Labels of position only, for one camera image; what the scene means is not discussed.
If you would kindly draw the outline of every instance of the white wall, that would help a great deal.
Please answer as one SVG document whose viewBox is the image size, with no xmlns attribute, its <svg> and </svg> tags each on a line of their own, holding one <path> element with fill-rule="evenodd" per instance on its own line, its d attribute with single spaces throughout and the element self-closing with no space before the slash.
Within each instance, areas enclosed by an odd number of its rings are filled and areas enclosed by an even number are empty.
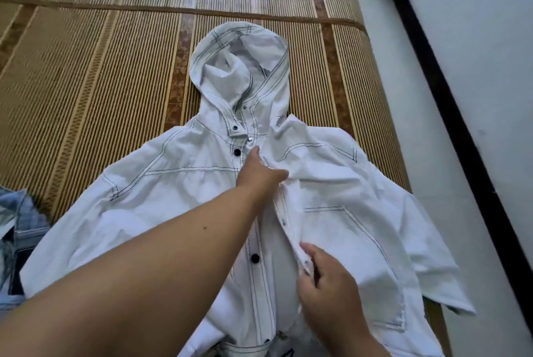
<svg viewBox="0 0 533 357">
<path fill-rule="evenodd" d="M 533 265 L 533 0 L 410 0 Z"/>
<path fill-rule="evenodd" d="M 453 355 L 530 357 L 530 333 L 394 4 L 359 2 L 413 193 L 460 266 L 477 309 L 475 318 L 444 310 Z M 436 21 L 448 24 L 446 10 L 438 10 Z"/>
</svg>

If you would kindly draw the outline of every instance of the bamboo mat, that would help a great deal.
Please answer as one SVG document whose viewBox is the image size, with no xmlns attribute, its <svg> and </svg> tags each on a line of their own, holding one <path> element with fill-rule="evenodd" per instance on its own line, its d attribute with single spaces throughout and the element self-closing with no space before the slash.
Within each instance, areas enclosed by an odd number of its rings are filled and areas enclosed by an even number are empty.
<svg viewBox="0 0 533 357">
<path fill-rule="evenodd" d="M 229 20 L 283 36 L 290 112 L 343 128 L 409 190 L 357 0 L 0 0 L 0 185 L 56 221 L 104 167 L 197 113 L 190 55 Z"/>
</svg>

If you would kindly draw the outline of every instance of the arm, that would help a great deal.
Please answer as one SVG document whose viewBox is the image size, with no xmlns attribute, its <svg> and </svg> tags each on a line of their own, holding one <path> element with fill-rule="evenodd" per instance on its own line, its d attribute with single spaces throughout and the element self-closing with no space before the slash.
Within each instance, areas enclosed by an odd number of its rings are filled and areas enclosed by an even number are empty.
<svg viewBox="0 0 533 357">
<path fill-rule="evenodd" d="M 7 316 L 2 352 L 175 357 L 287 175 L 263 166 L 255 147 L 235 188 L 92 260 Z"/>
<path fill-rule="evenodd" d="M 319 279 L 302 276 L 298 297 L 309 326 L 333 357 L 391 357 L 371 334 L 363 316 L 356 280 L 339 261 L 317 246 L 301 243 Z"/>
</svg>

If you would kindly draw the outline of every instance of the floor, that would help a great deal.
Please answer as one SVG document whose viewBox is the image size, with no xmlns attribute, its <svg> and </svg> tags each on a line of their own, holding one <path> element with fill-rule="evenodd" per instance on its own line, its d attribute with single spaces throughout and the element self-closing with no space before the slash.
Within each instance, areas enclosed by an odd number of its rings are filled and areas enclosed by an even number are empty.
<svg viewBox="0 0 533 357">
<path fill-rule="evenodd" d="M 476 318 L 444 311 L 455 357 L 533 343 L 392 0 L 359 0 L 414 194 L 461 267 Z"/>
</svg>

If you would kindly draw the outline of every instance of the hand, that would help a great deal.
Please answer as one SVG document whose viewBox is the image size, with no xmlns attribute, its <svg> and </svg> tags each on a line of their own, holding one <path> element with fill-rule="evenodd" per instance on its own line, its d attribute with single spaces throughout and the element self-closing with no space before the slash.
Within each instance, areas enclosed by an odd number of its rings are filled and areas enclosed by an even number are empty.
<svg viewBox="0 0 533 357">
<path fill-rule="evenodd" d="M 260 205 L 263 205 L 272 199 L 278 185 L 288 176 L 287 170 L 270 169 L 263 165 L 259 158 L 259 147 L 254 146 L 237 176 L 237 187 L 246 189 L 247 194 L 251 194 Z"/>
<path fill-rule="evenodd" d="M 323 345 L 336 357 L 389 355 L 370 334 L 356 280 L 329 253 L 310 243 L 300 246 L 311 256 L 320 278 L 315 286 L 311 277 L 300 277 L 298 297 L 305 319 Z"/>
</svg>

